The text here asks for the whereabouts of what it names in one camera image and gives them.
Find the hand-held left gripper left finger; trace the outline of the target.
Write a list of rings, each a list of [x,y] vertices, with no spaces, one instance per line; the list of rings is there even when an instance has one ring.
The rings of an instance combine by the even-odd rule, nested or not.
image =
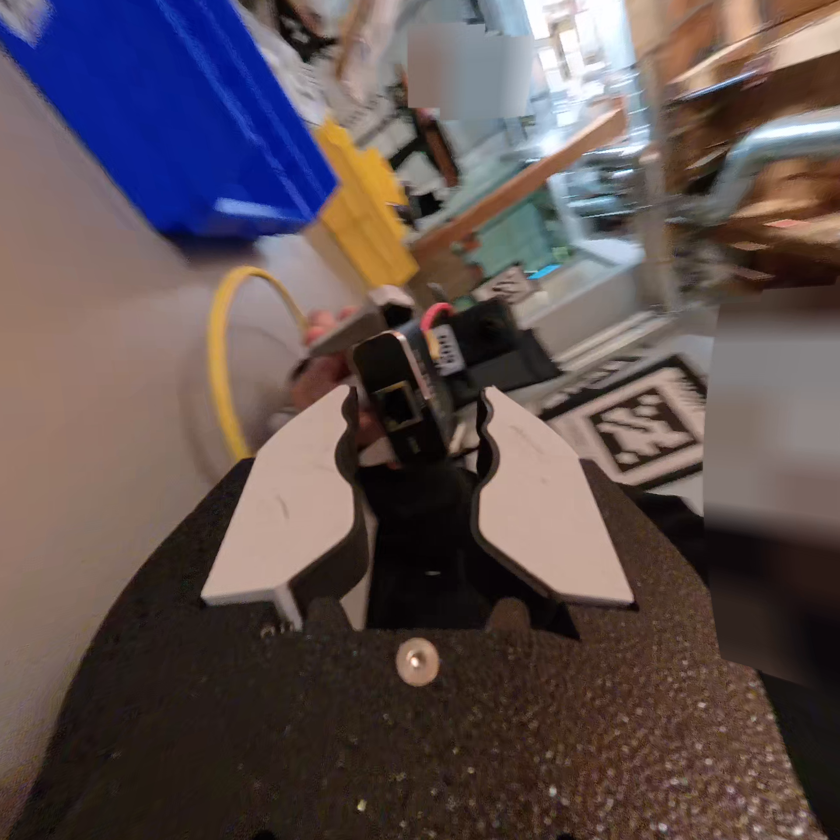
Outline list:
[[[338,385],[254,459],[206,578],[208,606],[272,604],[301,630],[317,600],[366,625],[376,524],[358,483],[359,396]]]

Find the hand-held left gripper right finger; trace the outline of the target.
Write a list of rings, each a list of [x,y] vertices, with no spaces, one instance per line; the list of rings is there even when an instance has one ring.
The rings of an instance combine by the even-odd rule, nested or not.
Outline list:
[[[471,532],[540,595],[629,607],[635,595],[572,447],[495,386],[476,405],[478,484]]]

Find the black network adapter box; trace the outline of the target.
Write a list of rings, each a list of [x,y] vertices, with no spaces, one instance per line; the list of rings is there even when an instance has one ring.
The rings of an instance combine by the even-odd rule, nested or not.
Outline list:
[[[351,363],[396,460],[404,467],[447,460],[455,408],[419,320],[358,343]]]

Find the person's right hand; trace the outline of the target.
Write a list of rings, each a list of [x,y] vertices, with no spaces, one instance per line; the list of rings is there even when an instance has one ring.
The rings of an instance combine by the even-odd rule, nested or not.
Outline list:
[[[351,375],[344,355],[308,358],[290,379],[290,404],[302,412],[329,394]]]

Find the small black white marker board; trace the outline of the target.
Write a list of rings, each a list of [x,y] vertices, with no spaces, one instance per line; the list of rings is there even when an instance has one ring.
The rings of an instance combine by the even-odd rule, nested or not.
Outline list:
[[[522,264],[514,263],[480,283],[470,292],[470,296],[475,301],[499,299],[515,306],[530,299],[538,291],[539,283],[530,277]]]

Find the yellow plastic bin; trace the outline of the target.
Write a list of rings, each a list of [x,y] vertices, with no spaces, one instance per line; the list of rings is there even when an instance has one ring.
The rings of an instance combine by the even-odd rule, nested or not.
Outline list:
[[[393,169],[377,149],[359,149],[332,119],[314,137],[337,178],[320,222],[369,288],[403,287],[418,266],[396,211],[407,196]]]

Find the large black white marker board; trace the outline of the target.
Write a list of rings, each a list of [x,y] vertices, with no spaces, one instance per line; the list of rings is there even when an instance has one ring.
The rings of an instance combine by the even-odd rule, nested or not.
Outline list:
[[[600,380],[556,395],[539,418],[625,487],[654,490],[698,475],[707,382],[696,366],[672,353],[633,371],[614,362],[601,372]]]

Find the wooden table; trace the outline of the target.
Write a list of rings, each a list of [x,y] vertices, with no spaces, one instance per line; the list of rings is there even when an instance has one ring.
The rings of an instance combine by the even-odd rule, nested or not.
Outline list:
[[[469,241],[479,228],[535,193],[552,176],[568,170],[584,154],[621,139],[627,132],[626,104],[619,98],[610,103],[611,110],[589,122],[557,151],[529,164],[474,206],[417,239],[411,246],[415,261],[423,265],[452,245]]]

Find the blue plastic bin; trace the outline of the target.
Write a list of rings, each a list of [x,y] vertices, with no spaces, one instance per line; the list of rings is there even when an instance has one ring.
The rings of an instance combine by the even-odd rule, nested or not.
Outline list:
[[[2,47],[169,238],[294,235],[339,181],[235,2],[2,2]]]

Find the silver metal pipe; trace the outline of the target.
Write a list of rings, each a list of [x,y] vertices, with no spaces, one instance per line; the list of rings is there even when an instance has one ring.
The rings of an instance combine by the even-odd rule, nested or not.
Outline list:
[[[799,159],[829,161],[839,155],[839,107],[771,120],[747,133],[728,152],[697,209],[701,226],[727,221],[766,167]]]

